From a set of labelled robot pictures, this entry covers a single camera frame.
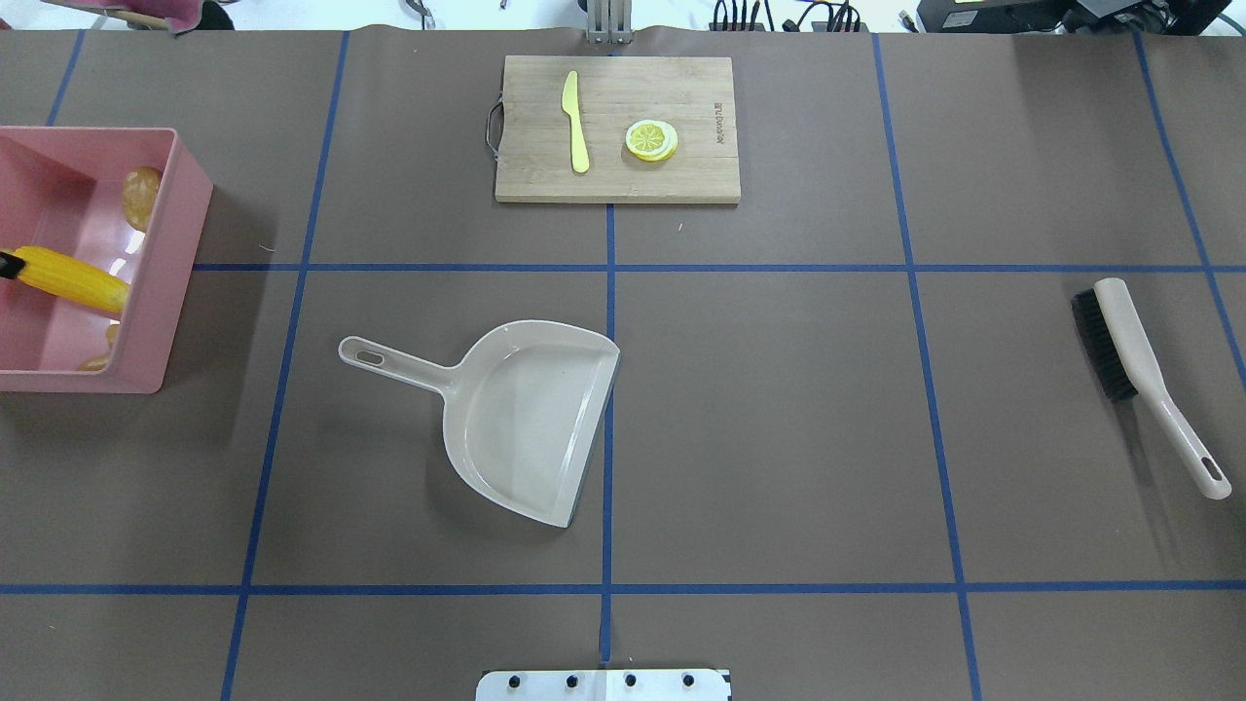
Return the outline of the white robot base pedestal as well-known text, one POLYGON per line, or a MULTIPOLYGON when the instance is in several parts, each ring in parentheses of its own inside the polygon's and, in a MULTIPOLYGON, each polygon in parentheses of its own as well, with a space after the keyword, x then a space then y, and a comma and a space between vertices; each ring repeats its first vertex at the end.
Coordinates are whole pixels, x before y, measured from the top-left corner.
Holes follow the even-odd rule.
POLYGON ((729 671, 711 667, 498 670, 476 700, 731 700, 729 671))

